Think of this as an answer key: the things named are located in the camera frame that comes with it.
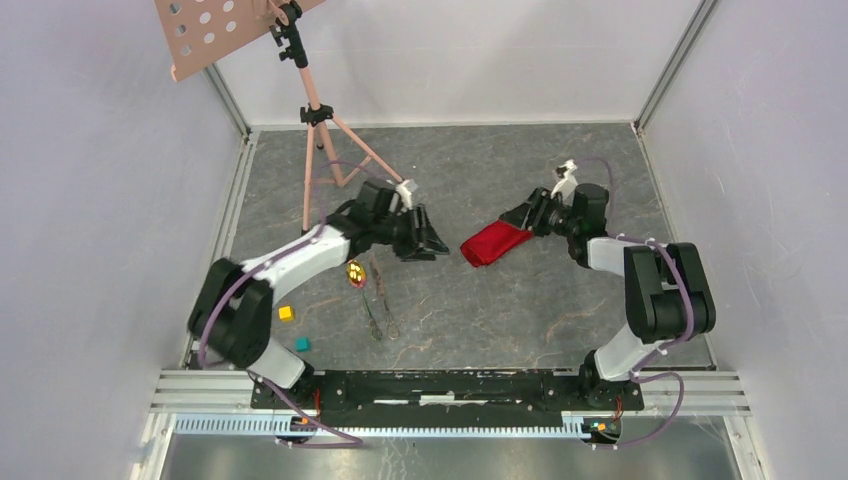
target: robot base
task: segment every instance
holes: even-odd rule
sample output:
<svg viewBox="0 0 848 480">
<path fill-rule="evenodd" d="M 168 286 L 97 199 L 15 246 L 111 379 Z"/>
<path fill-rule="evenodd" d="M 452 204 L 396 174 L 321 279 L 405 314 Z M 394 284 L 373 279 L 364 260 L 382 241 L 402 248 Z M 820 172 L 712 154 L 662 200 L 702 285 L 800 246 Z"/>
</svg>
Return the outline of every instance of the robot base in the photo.
<svg viewBox="0 0 848 480">
<path fill-rule="evenodd" d="M 619 396 L 610 390 L 587 397 L 583 378 L 554 369 L 328 370 L 301 380 L 319 393 L 321 420 L 339 428 L 555 427 L 563 411 L 613 411 Z M 621 383 L 628 384 L 623 410 L 644 409 L 639 386 Z M 252 408 L 288 408 L 266 386 L 256 387 Z M 316 396 L 298 393 L 304 408 L 316 408 Z"/>
</svg>

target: red cloth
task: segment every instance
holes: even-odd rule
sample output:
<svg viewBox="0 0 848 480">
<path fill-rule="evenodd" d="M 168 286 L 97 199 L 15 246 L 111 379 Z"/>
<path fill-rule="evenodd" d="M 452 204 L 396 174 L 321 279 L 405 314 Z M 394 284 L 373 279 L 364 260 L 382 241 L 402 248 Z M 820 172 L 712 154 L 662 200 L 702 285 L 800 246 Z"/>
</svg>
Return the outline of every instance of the red cloth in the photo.
<svg viewBox="0 0 848 480">
<path fill-rule="evenodd" d="M 498 220 L 469 238 L 459 247 L 462 255 L 474 267 L 491 265 L 506 252 L 533 238 L 533 232 L 520 230 Z"/>
</svg>

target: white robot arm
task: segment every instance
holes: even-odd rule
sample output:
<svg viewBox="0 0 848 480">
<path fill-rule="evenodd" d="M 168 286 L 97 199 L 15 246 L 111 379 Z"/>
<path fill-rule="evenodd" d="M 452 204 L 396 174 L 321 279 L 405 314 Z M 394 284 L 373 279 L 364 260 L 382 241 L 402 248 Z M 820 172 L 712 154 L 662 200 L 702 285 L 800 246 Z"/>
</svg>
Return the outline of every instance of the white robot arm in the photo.
<svg viewBox="0 0 848 480">
<path fill-rule="evenodd" d="M 189 317 L 188 328 L 200 338 L 210 314 L 225 293 L 252 274 L 221 311 L 208 345 L 238 368 L 249 369 L 284 389 L 312 367 L 271 338 L 271 311 L 289 292 L 315 275 L 367 251 L 375 243 L 391 245 L 404 261 L 435 260 L 449 249 L 439 239 L 423 205 L 413 205 L 414 183 L 399 185 L 368 179 L 354 200 L 345 202 L 303 238 L 236 264 L 222 258 L 212 264 Z"/>
<path fill-rule="evenodd" d="M 644 243 L 609 238 L 606 208 L 609 193 L 599 185 L 577 184 L 572 162 L 556 170 L 552 190 L 537 188 L 500 220 L 533 232 L 555 234 L 568 240 L 568 252 L 579 265 L 624 277 L 627 323 L 608 342 L 586 357 L 581 375 L 587 395 L 625 385 L 649 355 L 686 330 L 686 310 L 680 291 L 659 252 Z M 573 194 L 571 205 L 563 199 Z M 697 248 L 690 243 L 664 246 L 686 286 L 694 314 L 693 335 L 715 325 L 715 305 Z"/>
</svg>

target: pink music stand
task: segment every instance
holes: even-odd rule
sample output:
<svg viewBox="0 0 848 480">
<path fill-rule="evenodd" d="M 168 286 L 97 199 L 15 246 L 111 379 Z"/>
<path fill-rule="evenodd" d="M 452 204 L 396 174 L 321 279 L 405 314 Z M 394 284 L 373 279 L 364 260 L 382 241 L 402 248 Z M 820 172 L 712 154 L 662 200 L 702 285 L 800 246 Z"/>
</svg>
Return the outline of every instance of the pink music stand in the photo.
<svg viewBox="0 0 848 480">
<path fill-rule="evenodd" d="M 301 120 L 307 125 L 306 133 L 306 173 L 303 180 L 303 226 L 302 232 L 309 230 L 309 199 L 312 193 L 312 158 L 315 148 L 326 149 L 329 160 L 338 160 L 338 154 L 330 139 L 326 120 L 331 120 L 351 140 L 365 151 L 366 156 L 359 167 L 372 159 L 380 164 L 397 182 L 403 177 L 397 174 L 374 150 L 371 149 L 350 127 L 345 124 L 332 107 L 321 104 L 306 52 L 300 41 L 296 22 L 303 12 L 324 2 L 324 0 L 154 0 L 159 11 L 159 19 L 168 49 L 174 65 L 171 76 L 181 81 L 230 53 L 256 40 L 270 30 L 277 46 L 283 47 L 283 40 L 290 46 L 280 52 L 280 60 L 292 59 L 300 71 L 300 78 L 309 108 L 301 108 Z M 316 144 L 315 131 L 320 140 Z M 333 179 L 320 179 L 319 182 L 335 183 L 339 187 L 350 182 L 359 167 L 346 177 L 338 164 L 332 165 Z"/>
</svg>

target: music stand tripod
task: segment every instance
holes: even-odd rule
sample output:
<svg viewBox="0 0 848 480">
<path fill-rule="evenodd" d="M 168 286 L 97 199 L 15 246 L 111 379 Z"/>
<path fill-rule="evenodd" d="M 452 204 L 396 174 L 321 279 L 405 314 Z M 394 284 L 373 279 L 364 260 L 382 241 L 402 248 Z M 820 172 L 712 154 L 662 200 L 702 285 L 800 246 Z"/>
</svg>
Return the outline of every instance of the music stand tripod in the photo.
<svg viewBox="0 0 848 480">
<path fill-rule="evenodd" d="M 297 19 L 303 15 L 300 6 L 292 0 L 279 7 L 282 10 L 284 17 L 288 20 L 288 25 L 280 18 L 277 18 L 274 25 L 271 25 L 271 35 L 277 46 L 283 48 L 283 39 L 288 40 L 289 46 L 285 47 L 280 52 L 280 61 L 291 59 L 297 66 L 300 72 L 300 79 L 303 82 L 303 88 L 306 90 L 306 97 L 309 100 L 309 108 L 300 108 L 300 121 L 306 124 L 306 172 L 303 179 L 303 227 L 301 233 L 306 233 L 309 230 L 309 200 L 312 195 L 312 159 L 315 148 L 318 150 L 326 150 L 327 158 L 331 161 L 338 160 L 338 154 L 333 141 L 330 139 L 330 131 L 327 128 L 326 121 L 330 120 L 335 123 L 339 129 L 345 133 L 351 140 L 359 145 L 367 154 L 365 160 L 359 163 L 359 167 L 365 166 L 372 159 L 380 164 L 392 178 L 398 183 L 403 181 L 403 177 L 397 174 L 392 167 L 389 166 L 379 155 L 377 155 L 371 147 L 368 146 L 361 138 L 359 138 L 350 127 L 339 118 L 333 111 L 333 107 L 324 105 L 318 98 L 318 91 L 315 88 L 315 82 L 312 80 L 312 74 L 309 71 L 309 61 L 306 58 L 306 50 L 303 48 L 303 42 L 300 39 L 300 32 L 297 30 Z M 315 138 L 315 131 L 318 131 L 319 139 Z M 333 179 L 319 179 L 319 183 L 335 183 L 339 187 L 345 186 L 350 182 L 359 171 L 355 168 L 348 176 L 342 175 L 341 167 L 338 164 L 331 165 L 333 170 Z"/>
</svg>

